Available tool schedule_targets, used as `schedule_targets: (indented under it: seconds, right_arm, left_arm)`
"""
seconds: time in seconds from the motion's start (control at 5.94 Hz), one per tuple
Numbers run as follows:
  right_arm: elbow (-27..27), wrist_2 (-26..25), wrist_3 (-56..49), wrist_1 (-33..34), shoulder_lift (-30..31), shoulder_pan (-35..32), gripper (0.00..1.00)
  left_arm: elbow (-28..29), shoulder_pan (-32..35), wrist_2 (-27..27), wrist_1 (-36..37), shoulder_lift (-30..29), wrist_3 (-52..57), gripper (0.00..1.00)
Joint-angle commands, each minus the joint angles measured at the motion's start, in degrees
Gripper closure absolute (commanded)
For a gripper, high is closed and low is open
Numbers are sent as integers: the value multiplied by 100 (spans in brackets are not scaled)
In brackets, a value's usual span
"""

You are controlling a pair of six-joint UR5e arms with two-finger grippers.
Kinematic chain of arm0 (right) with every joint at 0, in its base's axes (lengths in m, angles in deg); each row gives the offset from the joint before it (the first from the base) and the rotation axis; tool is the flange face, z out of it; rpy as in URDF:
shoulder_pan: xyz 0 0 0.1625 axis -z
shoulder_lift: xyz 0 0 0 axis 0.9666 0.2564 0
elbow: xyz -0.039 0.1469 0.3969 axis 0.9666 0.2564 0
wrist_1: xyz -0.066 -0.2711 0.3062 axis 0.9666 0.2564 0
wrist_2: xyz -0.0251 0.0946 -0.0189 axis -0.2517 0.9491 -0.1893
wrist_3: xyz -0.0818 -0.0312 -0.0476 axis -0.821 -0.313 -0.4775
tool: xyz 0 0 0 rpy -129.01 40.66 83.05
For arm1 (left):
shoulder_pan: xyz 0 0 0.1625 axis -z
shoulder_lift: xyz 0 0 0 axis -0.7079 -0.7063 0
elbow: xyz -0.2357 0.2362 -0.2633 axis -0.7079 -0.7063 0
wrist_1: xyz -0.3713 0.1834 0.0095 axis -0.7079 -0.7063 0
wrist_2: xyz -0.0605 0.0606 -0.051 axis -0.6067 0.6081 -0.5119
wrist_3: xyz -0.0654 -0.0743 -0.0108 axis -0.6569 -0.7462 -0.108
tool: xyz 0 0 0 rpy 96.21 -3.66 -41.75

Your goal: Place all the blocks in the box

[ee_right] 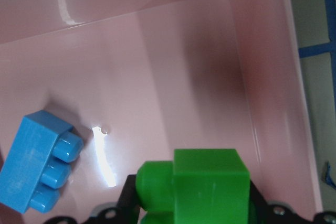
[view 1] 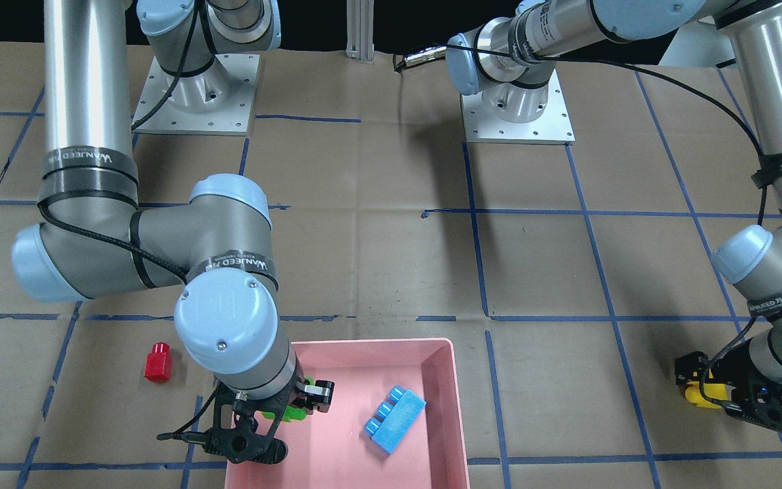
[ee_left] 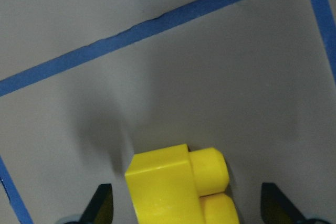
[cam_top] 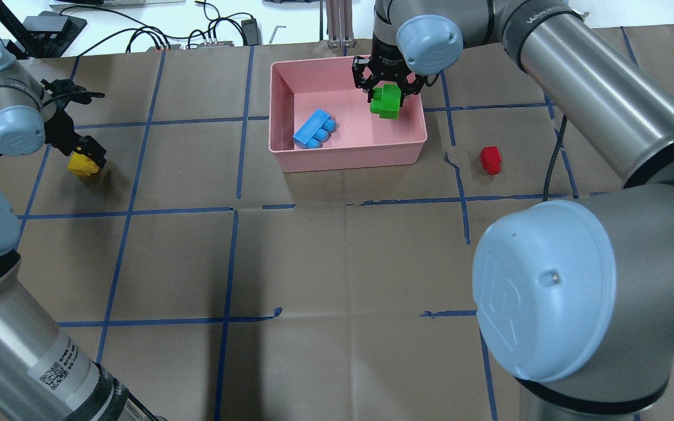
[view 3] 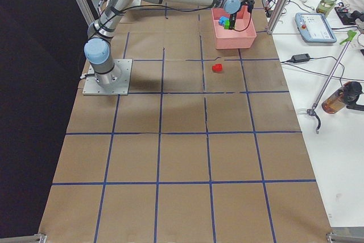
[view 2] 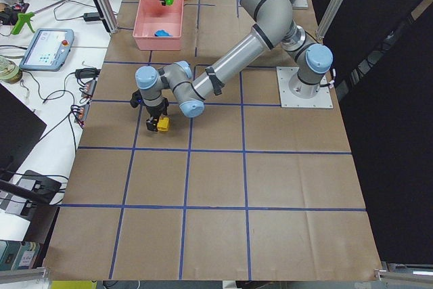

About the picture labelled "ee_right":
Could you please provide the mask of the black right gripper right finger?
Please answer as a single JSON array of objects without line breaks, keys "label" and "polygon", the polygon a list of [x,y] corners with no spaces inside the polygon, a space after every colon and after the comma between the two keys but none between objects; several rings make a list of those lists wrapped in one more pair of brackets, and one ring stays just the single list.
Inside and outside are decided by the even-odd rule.
[{"label": "black right gripper right finger", "polygon": [[267,224],[270,219],[270,208],[253,181],[250,181],[248,224]]}]

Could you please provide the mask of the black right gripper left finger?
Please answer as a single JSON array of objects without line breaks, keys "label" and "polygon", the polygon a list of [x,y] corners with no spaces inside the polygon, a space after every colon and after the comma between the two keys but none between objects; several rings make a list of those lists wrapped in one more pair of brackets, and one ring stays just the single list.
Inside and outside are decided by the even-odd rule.
[{"label": "black right gripper left finger", "polygon": [[138,223],[140,201],[136,191],[136,174],[127,176],[117,202],[117,223]]}]

